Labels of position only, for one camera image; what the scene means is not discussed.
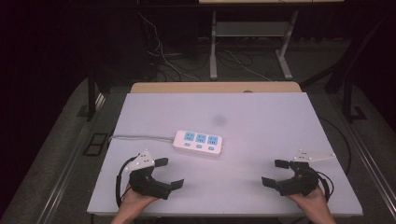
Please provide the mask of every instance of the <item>electrical cord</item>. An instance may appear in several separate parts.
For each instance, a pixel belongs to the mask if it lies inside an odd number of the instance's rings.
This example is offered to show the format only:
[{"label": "electrical cord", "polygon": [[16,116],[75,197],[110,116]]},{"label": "electrical cord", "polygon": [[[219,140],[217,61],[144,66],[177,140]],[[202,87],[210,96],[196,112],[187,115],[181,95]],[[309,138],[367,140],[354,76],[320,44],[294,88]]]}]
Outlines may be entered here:
[{"label": "electrical cord", "polygon": [[325,118],[323,118],[321,116],[318,116],[318,118],[323,120],[323,121],[325,121],[325,122],[327,122],[328,124],[330,124],[343,137],[343,139],[344,139],[344,141],[346,143],[346,149],[347,149],[347,153],[348,153],[348,161],[347,161],[346,170],[345,170],[345,174],[348,175],[349,171],[350,171],[350,166],[351,166],[351,163],[352,163],[352,151],[350,149],[350,145],[349,145],[349,143],[347,141],[346,136],[341,132],[341,130],[337,126],[335,126],[333,123],[331,123],[327,119],[325,119]]},{"label": "electrical cord", "polygon": [[166,59],[165,54],[163,53],[163,43],[161,42],[160,38],[158,37],[158,33],[157,33],[157,27],[150,22],[148,19],[146,19],[140,12],[138,12],[138,15],[148,24],[150,24],[153,28],[154,28],[154,34],[155,34],[155,38],[158,41],[158,47],[154,50],[157,51],[159,50],[158,54],[153,53],[151,51],[148,51],[148,54],[152,55],[152,56],[161,56],[163,58],[163,60],[169,65],[171,66],[175,71],[177,71],[179,74],[181,74],[184,77],[189,77],[189,78],[193,78],[196,81],[201,81],[201,79],[199,78],[199,76],[197,76],[196,74],[193,74],[193,76],[189,76],[184,72],[179,71],[177,68],[175,68],[171,63],[169,63],[169,61]]},{"label": "electrical cord", "polygon": [[269,79],[268,77],[265,77],[265,76],[263,76],[263,75],[261,75],[261,74],[259,74],[259,73],[253,72],[253,71],[251,71],[250,69],[246,68],[241,62],[239,62],[239,60],[238,60],[230,51],[228,51],[228,50],[225,50],[225,51],[226,51],[227,53],[231,54],[231,56],[233,56],[233,57],[236,59],[236,61],[237,61],[243,68],[245,68],[245,70],[247,70],[248,72],[250,72],[250,73],[252,73],[252,74],[254,74],[254,75],[257,75],[257,76],[259,76],[259,77],[263,77],[263,78],[267,79],[268,81],[272,81],[272,80]]},{"label": "electrical cord", "polygon": [[108,142],[110,143],[112,139],[120,139],[120,140],[157,140],[157,141],[165,141],[165,142],[173,142],[175,138],[173,137],[162,137],[162,136],[154,136],[154,135],[126,135],[126,134],[115,134],[108,138]]}]

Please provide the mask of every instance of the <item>gray floor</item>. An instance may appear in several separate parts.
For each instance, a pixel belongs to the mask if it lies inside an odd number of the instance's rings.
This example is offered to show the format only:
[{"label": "gray floor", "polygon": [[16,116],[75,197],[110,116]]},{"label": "gray floor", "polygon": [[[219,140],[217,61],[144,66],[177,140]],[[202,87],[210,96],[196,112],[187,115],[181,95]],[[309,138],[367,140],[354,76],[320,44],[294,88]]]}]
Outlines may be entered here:
[{"label": "gray floor", "polygon": [[[201,45],[202,53],[197,58],[171,60],[179,58],[175,55],[168,55],[167,58],[169,62],[177,64],[174,66],[180,71],[182,68],[186,70],[200,68],[193,71],[194,74],[185,72],[185,75],[197,75],[201,81],[210,81],[208,63],[205,63],[208,57],[208,45],[205,40],[201,40]],[[218,81],[265,81],[263,77],[241,69],[233,56],[222,51],[223,49],[233,52],[234,56],[250,70],[273,81],[285,80],[274,54],[278,46],[280,41],[269,39],[253,44],[220,40]],[[343,55],[347,46],[346,40],[290,43],[286,59],[293,80],[301,82],[332,65]],[[175,49],[168,49],[165,53],[175,52],[177,52]],[[177,74],[169,67],[162,66],[160,69],[168,75],[168,81],[172,78],[178,80]],[[186,76],[182,76],[181,79],[194,81]],[[395,219],[385,204],[380,190],[361,160],[360,145],[356,142],[355,135],[357,134],[362,140],[391,188],[395,189],[396,180],[393,178],[396,172],[395,132],[368,102],[364,93],[357,88],[354,89],[353,105],[359,106],[367,119],[348,124],[340,114],[342,93],[326,94],[323,90],[326,79],[314,83],[305,91],[318,116],[322,118],[323,129],[344,168],[347,168],[347,145],[342,135],[332,125],[343,133],[350,144],[352,164],[348,179],[361,202],[364,213],[362,217],[339,217],[337,223],[394,223]],[[158,81],[164,81],[164,75],[161,73],[158,74]],[[86,118],[78,116],[81,107],[87,104],[87,83],[86,81],[81,83],[64,107],[64,112],[54,125],[1,223],[90,223],[91,217],[86,210],[106,155],[106,147],[99,157],[83,156],[82,152],[94,133],[110,134],[117,123],[123,100],[129,89],[130,87],[114,87],[110,94],[106,94],[98,101],[98,112],[91,122],[87,122]],[[286,224],[294,219],[295,217],[288,217],[281,218],[280,221]],[[109,223],[110,220],[111,217],[95,217],[94,223]]]}]

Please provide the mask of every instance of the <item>white surface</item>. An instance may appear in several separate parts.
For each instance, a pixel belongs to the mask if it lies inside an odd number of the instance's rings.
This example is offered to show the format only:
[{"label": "white surface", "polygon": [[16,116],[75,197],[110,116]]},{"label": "white surface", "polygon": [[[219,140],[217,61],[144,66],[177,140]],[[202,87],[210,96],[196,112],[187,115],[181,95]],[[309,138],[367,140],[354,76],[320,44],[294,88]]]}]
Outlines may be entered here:
[{"label": "white surface", "polygon": [[[146,216],[282,217],[301,210],[262,176],[283,180],[292,170],[274,160],[292,160],[300,149],[332,153],[305,93],[132,93],[126,97],[115,134],[172,137],[177,130],[223,137],[219,157],[186,154],[168,142],[113,139],[93,192],[89,213],[117,212],[116,175],[123,163],[144,149],[153,159],[169,158],[153,177],[170,183],[184,178],[182,189],[151,204]],[[335,191],[329,206],[335,216],[361,215],[361,205],[337,159],[310,165],[329,176]],[[125,188],[128,175],[122,179]]]}]

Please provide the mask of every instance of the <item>power outlet socket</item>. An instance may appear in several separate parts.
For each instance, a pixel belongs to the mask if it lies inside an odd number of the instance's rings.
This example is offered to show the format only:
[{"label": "power outlet socket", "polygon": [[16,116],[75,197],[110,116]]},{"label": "power outlet socket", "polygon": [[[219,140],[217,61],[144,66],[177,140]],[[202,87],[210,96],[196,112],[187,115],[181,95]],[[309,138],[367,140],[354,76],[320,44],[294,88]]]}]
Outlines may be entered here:
[{"label": "power outlet socket", "polygon": [[197,138],[196,138],[195,141],[196,141],[196,142],[199,142],[199,143],[204,143],[204,142],[206,141],[206,135],[205,135],[205,134],[198,133],[198,134],[197,134]]},{"label": "power outlet socket", "polygon": [[195,138],[195,133],[186,133],[184,135],[184,140],[192,141]]},{"label": "power outlet socket", "polygon": [[217,136],[212,136],[210,135],[209,138],[207,139],[207,143],[209,145],[217,145],[219,141],[219,138]]},{"label": "power outlet socket", "polygon": [[177,131],[173,146],[177,150],[209,156],[219,156],[223,150],[222,137],[190,131]]}]

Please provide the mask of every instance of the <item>human hand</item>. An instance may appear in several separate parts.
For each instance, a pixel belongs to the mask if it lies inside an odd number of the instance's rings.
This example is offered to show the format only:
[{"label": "human hand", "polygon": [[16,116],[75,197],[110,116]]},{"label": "human hand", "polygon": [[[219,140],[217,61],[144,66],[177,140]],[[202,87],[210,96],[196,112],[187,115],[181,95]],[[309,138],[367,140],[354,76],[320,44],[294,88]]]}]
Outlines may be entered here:
[{"label": "human hand", "polygon": [[317,186],[307,196],[293,194],[286,197],[297,203],[312,222],[316,224],[335,223],[320,186]]},{"label": "human hand", "polygon": [[152,202],[155,202],[158,198],[151,196],[141,195],[131,189],[128,184],[126,192],[122,198],[122,203],[119,211],[111,221],[112,224],[130,224],[137,218],[143,210]]}]

